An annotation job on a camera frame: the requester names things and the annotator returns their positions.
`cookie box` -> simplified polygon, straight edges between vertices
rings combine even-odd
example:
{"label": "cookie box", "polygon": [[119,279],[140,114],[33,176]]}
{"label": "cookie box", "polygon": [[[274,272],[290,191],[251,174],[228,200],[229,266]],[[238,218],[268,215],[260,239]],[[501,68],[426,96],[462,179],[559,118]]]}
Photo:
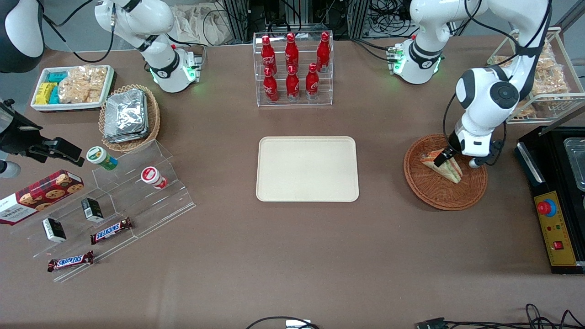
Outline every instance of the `cookie box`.
{"label": "cookie box", "polygon": [[64,66],[64,67],[48,67],[44,68],[43,71],[40,73],[39,80],[37,82],[37,86],[33,93],[32,100],[30,101],[30,107],[34,108],[39,112],[73,112],[73,111],[92,111],[92,110],[99,110],[102,106],[102,103],[106,101],[106,98],[113,89],[113,81],[115,78],[114,69],[109,65],[97,65],[98,67],[105,67],[108,69],[106,73],[106,78],[104,82],[104,86],[102,87],[102,93],[99,96],[99,101],[91,102],[91,103],[76,103],[76,104],[35,104],[35,95],[39,92],[39,88],[41,83],[48,82],[49,73],[55,72],[67,72],[71,68],[76,68],[77,66]]}
{"label": "cookie box", "polygon": [[80,177],[61,169],[0,200],[0,224],[14,225],[83,187]]}

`brown tablecloth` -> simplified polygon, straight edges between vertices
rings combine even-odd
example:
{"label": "brown tablecloth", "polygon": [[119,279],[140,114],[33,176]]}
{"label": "brown tablecloth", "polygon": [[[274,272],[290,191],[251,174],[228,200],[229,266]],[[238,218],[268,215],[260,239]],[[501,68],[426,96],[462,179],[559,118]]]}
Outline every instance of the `brown tablecloth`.
{"label": "brown tablecloth", "polygon": [[[112,52],[104,63],[118,73],[116,86],[143,84],[157,97],[159,141],[197,207],[63,284],[29,256],[26,240],[0,227],[0,327],[236,329],[287,315],[323,329],[411,328],[439,316],[523,320],[525,303],[547,316],[565,308],[583,314],[585,278],[549,274],[527,181],[512,156],[515,140],[535,126],[510,126],[504,155],[488,169],[488,190],[468,210],[437,211],[404,179],[409,145],[441,131],[455,82],[500,41],[452,38],[424,85],[390,76],[355,44],[336,42],[333,106],[309,109],[256,107],[249,45],[209,48],[201,82],[178,94],[157,88],[138,52]],[[77,64],[60,52],[42,62]],[[461,114],[453,106],[448,129]],[[100,144],[97,112],[26,115],[45,136],[79,140],[84,150]],[[355,139],[357,201],[256,199],[259,140],[304,135]],[[0,181],[0,197],[57,169],[87,179],[95,168],[11,160],[22,175]]]}

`red and white cup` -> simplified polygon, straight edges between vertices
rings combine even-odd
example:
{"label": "red and white cup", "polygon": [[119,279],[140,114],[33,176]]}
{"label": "red and white cup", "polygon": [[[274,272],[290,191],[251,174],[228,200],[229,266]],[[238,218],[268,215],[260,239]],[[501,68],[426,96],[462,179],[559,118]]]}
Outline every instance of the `red and white cup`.
{"label": "red and white cup", "polygon": [[148,185],[152,185],[155,189],[162,189],[167,185],[167,179],[164,178],[158,169],[155,167],[146,167],[142,170],[140,178]]}

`foil-wrapped item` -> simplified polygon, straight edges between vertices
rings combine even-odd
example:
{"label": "foil-wrapped item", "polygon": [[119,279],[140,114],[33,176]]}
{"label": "foil-wrapped item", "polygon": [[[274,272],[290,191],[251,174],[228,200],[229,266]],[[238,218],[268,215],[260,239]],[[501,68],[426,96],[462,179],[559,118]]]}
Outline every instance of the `foil-wrapped item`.
{"label": "foil-wrapped item", "polygon": [[104,138],[110,143],[121,143],[148,135],[146,94],[130,89],[108,97],[105,109]]}

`red button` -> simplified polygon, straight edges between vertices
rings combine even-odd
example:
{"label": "red button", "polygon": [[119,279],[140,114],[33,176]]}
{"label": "red button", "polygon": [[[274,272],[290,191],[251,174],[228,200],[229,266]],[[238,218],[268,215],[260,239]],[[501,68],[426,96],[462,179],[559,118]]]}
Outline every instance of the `red button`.
{"label": "red button", "polygon": [[539,214],[548,215],[552,211],[552,207],[546,201],[541,201],[536,205],[536,209],[538,210]]}

